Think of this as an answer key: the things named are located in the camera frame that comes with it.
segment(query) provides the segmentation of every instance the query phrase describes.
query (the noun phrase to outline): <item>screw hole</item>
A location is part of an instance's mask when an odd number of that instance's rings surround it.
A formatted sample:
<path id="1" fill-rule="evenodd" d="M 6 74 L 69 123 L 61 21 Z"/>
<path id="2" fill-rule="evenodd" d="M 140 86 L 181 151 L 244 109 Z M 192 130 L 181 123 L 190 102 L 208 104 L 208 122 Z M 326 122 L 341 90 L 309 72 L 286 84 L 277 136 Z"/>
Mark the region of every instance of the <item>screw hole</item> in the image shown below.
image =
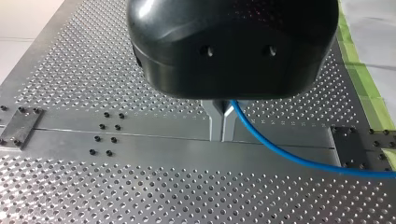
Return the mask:
<path id="1" fill-rule="evenodd" d="M 210 47 L 210 46 L 208 46 L 208 45 L 205 45 L 205 46 L 202 46 L 202 47 L 201 47 L 201 49 L 199 50 L 199 52 L 200 52 L 201 55 L 203 55 L 203 56 L 212 57 L 212 56 L 213 56 L 213 53 L 214 53 L 214 50 L 213 50 L 212 47 Z"/>
<path id="2" fill-rule="evenodd" d="M 272 45 L 267 45 L 262 48 L 262 56 L 264 57 L 274 57 L 276 56 L 276 47 Z"/>

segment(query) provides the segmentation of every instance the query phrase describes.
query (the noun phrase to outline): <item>black robot head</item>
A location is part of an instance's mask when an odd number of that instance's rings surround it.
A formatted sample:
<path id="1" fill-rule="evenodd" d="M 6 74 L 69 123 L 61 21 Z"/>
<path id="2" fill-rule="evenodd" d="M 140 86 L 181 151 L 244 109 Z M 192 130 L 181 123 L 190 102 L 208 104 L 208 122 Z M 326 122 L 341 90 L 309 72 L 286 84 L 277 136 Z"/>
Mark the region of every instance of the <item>black robot head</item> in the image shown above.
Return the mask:
<path id="1" fill-rule="evenodd" d="M 338 22 L 337 0 L 130 0 L 148 82 L 194 99 L 276 99 L 306 90 Z"/>

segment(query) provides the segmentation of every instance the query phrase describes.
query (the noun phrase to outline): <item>green tape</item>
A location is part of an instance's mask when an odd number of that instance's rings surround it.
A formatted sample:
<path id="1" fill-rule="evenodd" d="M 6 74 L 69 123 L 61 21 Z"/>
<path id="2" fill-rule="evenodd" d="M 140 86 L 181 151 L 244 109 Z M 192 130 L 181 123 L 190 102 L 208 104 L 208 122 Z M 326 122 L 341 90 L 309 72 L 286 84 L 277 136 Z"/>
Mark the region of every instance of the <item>green tape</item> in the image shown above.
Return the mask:
<path id="1" fill-rule="evenodd" d="M 369 121 L 370 127 L 380 131 L 395 130 L 384 100 L 364 63 L 359 60 L 358 52 L 353 44 L 347 20 L 340 5 L 340 15 L 337 30 L 337 40 L 340 46 L 346 70 L 352 80 L 356 93 L 361 99 L 361 105 Z"/>
<path id="2" fill-rule="evenodd" d="M 396 171 L 396 150 L 391 148 L 382 148 L 385 156 L 387 156 L 390 167 L 393 171 Z"/>

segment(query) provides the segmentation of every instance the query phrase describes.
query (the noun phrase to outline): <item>work surface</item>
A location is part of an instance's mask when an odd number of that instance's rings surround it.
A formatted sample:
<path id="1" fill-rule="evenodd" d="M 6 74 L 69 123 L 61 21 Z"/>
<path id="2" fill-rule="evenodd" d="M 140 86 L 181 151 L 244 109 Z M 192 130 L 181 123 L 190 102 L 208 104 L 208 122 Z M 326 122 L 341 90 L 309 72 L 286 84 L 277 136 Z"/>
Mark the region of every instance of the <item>work surface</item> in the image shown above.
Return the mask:
<path id="1" fill-rule="evenodd" d="M 45 110 L 22 150 L 0 150 L 2 223 L 396 223 L 394 180 L 304 168 L 239 121 L 233 142 L 209 142 L 199 101 L 143 79 L 125 7 L 65 1 L 0 87 L 3 128 L 18 106 Z M 329 128 L 369 129 L 337 43 L 311 90 L 245 112 L 276 144 L 333 165 Z"/>

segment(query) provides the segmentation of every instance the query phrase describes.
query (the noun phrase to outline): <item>metal bracket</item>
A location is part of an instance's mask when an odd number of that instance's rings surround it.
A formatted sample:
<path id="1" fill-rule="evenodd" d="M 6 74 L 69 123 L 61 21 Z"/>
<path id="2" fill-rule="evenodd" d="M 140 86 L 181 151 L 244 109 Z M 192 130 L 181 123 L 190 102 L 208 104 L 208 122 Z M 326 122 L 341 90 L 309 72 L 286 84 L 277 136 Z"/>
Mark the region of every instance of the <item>metal bracket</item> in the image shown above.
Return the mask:
<path id="1" fill-rule="evenodd" d="M 0 135 L 1 147 L 22 149 L 44 110 L 20 106 Z"/>
<path id="2" fill-rule="evenodd" d="M 238 101 L 238 103 L 242 109 L 248 106 L 248 101 Z M 210 141 L 233 141 L 237 116 L 231 104 L 220 100 L 203 100 L 201 101 L 201 105 L 210 117 Z"/>
<path id="3" fill-rule="evenodd" d="M 382 151 L 378 152 L 373 146 L 367 146 L 366 142 L 370 137 L 364 133 L 349 127 L 331 127 L 331 132 L 342 166 L 377 171 L 390 170 L 389 162 L 381 154 Z"/>
<path id="4" fill-rule="evenodd" d="M 220 142 L 224 116 L 222 110 L 222 101 L 203 100 L 201 101 L 201 105 L 204 108 L 206 114 L 210 117 L 209 140 L 213 142 Z"/>
<path id="5" fill-rule="evenodd" d="M 248 101 L 238 101 L 241 109 L 245 109 L 248 106 Z M 233 133 L 235 131 L 235 123 L 236 118 L 235 111 L 233 110 L 233 106 L 231 104 L 228 105 L 227 110 L 224 113 L 224 125 L 223 125 L 223 142 L 232 142 L 233 141 Z"/>

